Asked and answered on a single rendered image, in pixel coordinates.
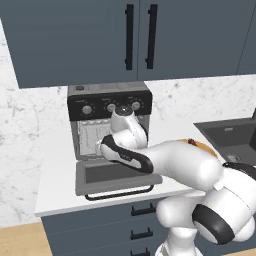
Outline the grey toaster oven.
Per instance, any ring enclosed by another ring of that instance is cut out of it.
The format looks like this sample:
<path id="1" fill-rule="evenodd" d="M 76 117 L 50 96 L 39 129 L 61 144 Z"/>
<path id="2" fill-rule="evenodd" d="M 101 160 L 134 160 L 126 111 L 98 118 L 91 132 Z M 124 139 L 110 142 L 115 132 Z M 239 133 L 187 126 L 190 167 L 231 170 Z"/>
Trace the grey toaster oven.
<path id="1" fill-rule="evenodd" d="M 152 93 L 144 82 L 74 85 L 68 87 L 67 107 L 73 145 L 78 161 L 100 159 L 96 143 L 110 132 L 112 112 L 107 110 L 110 103 L 128 105 L 139 102 L 134 111 L 142 126 L 149 130 L 152 111 Z M 92 107 L 92 113 L 85 115 L 82 108 Z"/>

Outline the toaster oven door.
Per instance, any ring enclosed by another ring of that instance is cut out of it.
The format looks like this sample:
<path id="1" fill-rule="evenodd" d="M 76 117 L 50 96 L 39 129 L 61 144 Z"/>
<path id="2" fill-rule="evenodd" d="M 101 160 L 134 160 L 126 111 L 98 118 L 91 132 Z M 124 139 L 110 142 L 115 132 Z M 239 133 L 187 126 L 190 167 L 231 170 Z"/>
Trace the toaster oven door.
<path id="1" fill-rule="evenodd" d="M 106 160 L 79 161 L 76 163 L 77 196 L 132 190 L 162 183 L 157 174 L 144 174 L 127 166 L 111 163 Z"/>

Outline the brown baguette bread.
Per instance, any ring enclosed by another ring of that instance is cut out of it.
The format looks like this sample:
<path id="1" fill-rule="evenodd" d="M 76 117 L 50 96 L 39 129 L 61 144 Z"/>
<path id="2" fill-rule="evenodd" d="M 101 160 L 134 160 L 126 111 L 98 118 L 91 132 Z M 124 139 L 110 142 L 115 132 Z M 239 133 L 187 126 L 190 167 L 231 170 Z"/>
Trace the brown baguette bread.
<path id="1" fill-rule="evenodd" d="M 187 139 L 178 139 L 177 141 L 182 141 L 182 142 L 185 142 L 185 143 L 189 144 L 189 143 L 188 143 L 188 139 L 190 139 L 190 138 L 187 138 Z M 214 152 L 214 150 L 213 150 L 212 148 L 210 148 L 210 147 L 207 146 L 206 144 L 201 143 L 201 142 L 199 142 L 199 141 L 197 141 L 197 140 L 195 140 L 195 141 L 196 141 L 196 144 L 197 144 L 196 147 L 198 147 L 198 148 L 200 148 L 201 150 L 203 150 L 203 151 L 205 151 L 205 152 L 208 152 L 209 154 L 211 154 L 211 155 L 213 155 L 214 157 L 218 158 L 217 154 Z"/>

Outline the wide blue-grey cupboard door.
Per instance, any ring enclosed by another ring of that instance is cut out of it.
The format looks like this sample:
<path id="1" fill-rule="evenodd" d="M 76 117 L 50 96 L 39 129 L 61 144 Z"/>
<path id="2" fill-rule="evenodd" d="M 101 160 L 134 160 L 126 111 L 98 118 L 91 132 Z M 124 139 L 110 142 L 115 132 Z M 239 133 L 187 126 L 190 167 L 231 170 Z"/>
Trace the wide blue-grey cupboard door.
<path id="1" fill-rule="evenodd" d="M 134 5 L 133 66 L 126 69 L 126 6 Z M 0 0 L 18 86 L 137 79 L 139 0 Z"/>

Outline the narrow blue-grey cupboard door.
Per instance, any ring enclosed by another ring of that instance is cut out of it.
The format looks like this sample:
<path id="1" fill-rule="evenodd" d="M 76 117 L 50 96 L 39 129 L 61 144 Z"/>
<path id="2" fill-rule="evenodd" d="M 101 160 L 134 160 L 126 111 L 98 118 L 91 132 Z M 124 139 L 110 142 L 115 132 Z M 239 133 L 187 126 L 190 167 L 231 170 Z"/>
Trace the narrow blue-grey cupboard door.
<path id="1" fill-rule="evenodd" d="M 256 74 L 256 10 L 253 15 L 237 73 Z"/>

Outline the blue-grey drawer front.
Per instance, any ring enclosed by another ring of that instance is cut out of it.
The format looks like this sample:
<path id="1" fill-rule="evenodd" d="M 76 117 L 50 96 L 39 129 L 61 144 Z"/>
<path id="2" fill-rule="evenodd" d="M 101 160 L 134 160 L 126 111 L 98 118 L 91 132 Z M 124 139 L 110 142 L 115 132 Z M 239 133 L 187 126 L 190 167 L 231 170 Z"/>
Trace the blue-grey drawer front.
<path id="1" fill-rule="evenodd" d="M 139 253 L 144 251 L 146 247 L 151 253 L 150 256 L 155 256 L 155 252 L 161 243 L 161 239 L 149 239 L 69 254 L 54 253 L 53 256 L 130 256 L 130 250 L 134 253 Z"/>
<path id="2" fill-rule="evenodd" d="M 102 222 L 112 223 L 116 221 L 129 220 L 138 216 L 139 211 L 156 208 L 160 198 L 132 202 L 128 204 L 120 204 L 108 207 L 101 207 L 83 211 L 76 211 L 70 213 L 56 214 L 42 217 L 42 222 L 46 225 L 57 225 L 60 228 L 67 225 L 68 229 L 73 226 L 79 226 L 83 222 L 94 222 L 99 224 Z"/>
<path id="3" fill-rule="evenodd" d="M 81 228 L 74 231 L 53 234 L 47 232 L 47 238 L 56 254 L 66 254 L 80 250 L 119 245 L 131 241 L 146 240 L 148 238 L 130 240 L 130 234 L 131 230 L 134 233 L 146 232 L 148 227 L 153 231 L 153 236 L 148 238 L 162 237 L 167 234 L 167 229 L 163 228 L 155 217 L 148 217 Z"/>

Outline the dark grey sink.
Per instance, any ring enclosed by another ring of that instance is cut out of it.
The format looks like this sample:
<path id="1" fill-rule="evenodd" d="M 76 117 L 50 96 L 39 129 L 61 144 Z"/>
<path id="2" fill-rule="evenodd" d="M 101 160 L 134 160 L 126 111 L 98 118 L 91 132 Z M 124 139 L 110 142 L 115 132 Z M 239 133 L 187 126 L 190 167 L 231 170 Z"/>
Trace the dark grey sink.
<path id="1" fill-rule="evenodd" d="M 195 126 L 226 161 L 256 166 L 256 120 L 230 119 Z"/>

